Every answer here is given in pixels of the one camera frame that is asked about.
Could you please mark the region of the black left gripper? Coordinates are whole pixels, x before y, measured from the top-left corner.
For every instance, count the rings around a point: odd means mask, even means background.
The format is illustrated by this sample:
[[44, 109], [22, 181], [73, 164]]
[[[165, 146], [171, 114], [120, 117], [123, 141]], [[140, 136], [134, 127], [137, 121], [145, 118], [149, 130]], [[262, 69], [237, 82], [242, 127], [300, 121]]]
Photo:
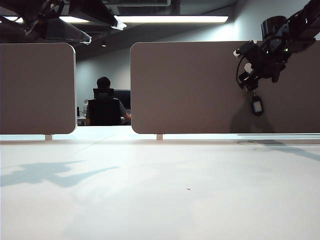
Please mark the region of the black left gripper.
[[34, 28], [45, 40], [67, 41], [89, 45], [92, 37], [59, 17], [68, 16], [97, 25], [124, 30], [127, 24], [115, 16], [102, 0], [68, 0], [67, 11], [64, 0], [28, 0], [15, 12], [23, 19], [24, 34]]

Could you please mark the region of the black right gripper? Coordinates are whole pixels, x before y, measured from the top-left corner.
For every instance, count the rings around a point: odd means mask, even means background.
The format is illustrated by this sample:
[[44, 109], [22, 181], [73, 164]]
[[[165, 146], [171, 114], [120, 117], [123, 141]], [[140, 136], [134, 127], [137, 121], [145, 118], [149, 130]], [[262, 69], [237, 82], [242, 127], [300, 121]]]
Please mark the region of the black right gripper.
[[244, 71], [238, 76], [242, 89], [247, 92], [254, 91], [259, 87], [259, 79], [271, 79], [273, 83], [277, 83], [281, 71], [286, 68], [287, 61], [287, 48], [273, 52], [270, 41], [261, 45], [255, 43], [249, 60], [253, 72]]

